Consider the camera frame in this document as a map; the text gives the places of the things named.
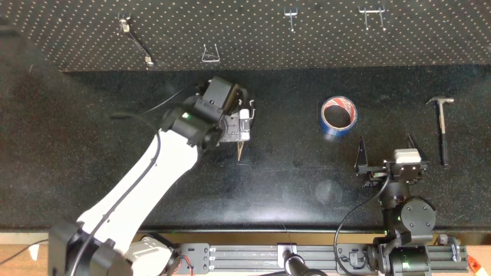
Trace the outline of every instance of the hammer head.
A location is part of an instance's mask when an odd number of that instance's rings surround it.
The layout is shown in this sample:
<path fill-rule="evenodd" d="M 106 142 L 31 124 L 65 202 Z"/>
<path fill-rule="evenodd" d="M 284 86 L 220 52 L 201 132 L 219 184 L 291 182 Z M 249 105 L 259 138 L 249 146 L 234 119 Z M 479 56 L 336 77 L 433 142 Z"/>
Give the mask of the hammer head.
<path fill-rule="evenodd" d="M 432 101 L 436 101 L 437 104 L 444 104 L 444 103 L 453 103 L 453 98 L 451 97 L 445 97 L 445 96 L 436 96 L 432 97 L 430 100 L 428 100 L 427 104 L 431 103 Z"/>

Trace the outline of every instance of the wooden surface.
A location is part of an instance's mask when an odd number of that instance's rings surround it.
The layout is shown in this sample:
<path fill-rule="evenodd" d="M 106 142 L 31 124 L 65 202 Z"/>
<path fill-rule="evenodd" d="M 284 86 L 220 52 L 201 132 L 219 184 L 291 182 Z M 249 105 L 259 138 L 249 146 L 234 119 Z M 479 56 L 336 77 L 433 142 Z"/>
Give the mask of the wooden surface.
<path fill-rule="evenodd" d="M 25 245 L 0 245 L 0 260 L 12 256 Z M 488 272 L 491 272 L 491 246 L 477 245 L 467 246 L 467 250 Z M 0 276 L 45 276 L 48 275 L 48 246 L 40 245 L 38 260 L 33 261 L 29 250 L 22 252 L 15 259 L 0 266 Z M 227 276 L 249 276 L 257 273 L 208 273 L 208 276 L 227 275 Z M 467 274 L 449 274 L 450 276 L 473 275 L 472 272 Z"/>

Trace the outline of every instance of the circular joint cover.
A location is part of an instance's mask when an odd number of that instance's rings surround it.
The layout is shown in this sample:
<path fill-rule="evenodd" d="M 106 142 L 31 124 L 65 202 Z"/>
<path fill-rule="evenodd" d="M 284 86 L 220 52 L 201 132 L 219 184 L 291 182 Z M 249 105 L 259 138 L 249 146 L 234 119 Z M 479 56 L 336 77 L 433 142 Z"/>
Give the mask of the circular joint cover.
<path fill-rule="evenodd" d="M 431 231 L 435 226 L 437 217 L 433 208 L 421 199 L 410 199 L 400 211 L 400 218 L 404 226 L 411 232 Z"/>

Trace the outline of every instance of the hammer handle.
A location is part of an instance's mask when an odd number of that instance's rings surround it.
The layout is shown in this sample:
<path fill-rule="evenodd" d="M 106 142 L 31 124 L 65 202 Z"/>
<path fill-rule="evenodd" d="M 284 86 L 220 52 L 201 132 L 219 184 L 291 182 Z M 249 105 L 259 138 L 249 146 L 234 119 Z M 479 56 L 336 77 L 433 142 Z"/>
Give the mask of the hammer handle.
<path fill-rule="evenodd" d="M 448 144 L 445 133 L 440 134 L 440 142 L 442 149 L 442 165 L 444 168 L 448 168 L 450 164 L 448 163 Z"/>

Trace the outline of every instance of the wooden floor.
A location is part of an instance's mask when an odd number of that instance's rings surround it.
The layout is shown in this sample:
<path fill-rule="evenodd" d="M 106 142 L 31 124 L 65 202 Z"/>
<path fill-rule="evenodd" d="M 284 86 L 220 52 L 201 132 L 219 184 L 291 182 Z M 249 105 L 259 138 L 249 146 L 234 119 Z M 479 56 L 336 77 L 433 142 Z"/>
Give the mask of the wooden floor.
<path fill-rule="evenodd" d="M 168 236 L 168 238 L 171 238 L 173 242 L 191 242 L 188 241 L 189 238 L 185 238 L 183 236 Z M 297 234 L 291 234 L 288 240 L 291 239 L 292 242 L 296 242 L 300 245 L 308 245 L 308 244 L 313 244 L 314 241 L 319 244 L 319 236 L 315 235 L 315 239 L 312 239 L 312 242 L 309 242 L 308 238 L 303 237 L 302 235 L 297 235 Z M 349 238 L 350 242 L 369 242 L 365 241 L 367 238 L 358 238 L 357 241 L 353 241 L 351 238 Z M 229 239 L 222 240 L 222 242 L 219 242 L 219 240 L 216 241 L 210 241 L 209 237 L 207 238 L 208 243 L 218 245 L 218 244 L 238 244 L 237 240 L 233 238 L 233 236 Z M 341 242 L 347 242 L 348 238 L 343 238 Z M 252 242 L 253 244 L 266 244 L 267 242 L 264 242 L 261 238 L 258 240 L 256 239 L 257 242 Z M 199 240 L 196 240 L 196 237 L 193 238 L 192 242 L 200 242 Z M 21 249 L 23 249 L 25 245 L 0 245 L 0 261 L 5 260 L 6 258 L 12 256 L 13 254 L 17 253 Z M 469 252 L 469 255 L 473 256 L 487 271 L 488 273 L 491 272 L 491 246 L 490 245 L 473 245 L 473 246 L 467 246 L 467 251 Z M 227 276 L 249 276 L 249 275 L 257 275 L 257 273 L 225 273 Z M 225 275 L 224 273 L 208 273 L 208 276 L 213 276 L 213 275 Z M 39 247 L 39 252 L 38 252 L 38 260 L 33 261 L 31 258 L 31 255 L 29 253 L 29 250 L 26 250 L 22 252 L 19 256 L 16 258 L 12 259 L 11 261 L 3 264 L 0 266 L 0 276 L 45 276 L 48 275 L 48 246 L 47 245 L 40 245 Z M 451 276 L 464 276 L 464 275 L 473 275 L 472 272 L 469 272 L 468 274 L 449 274 Z"/>

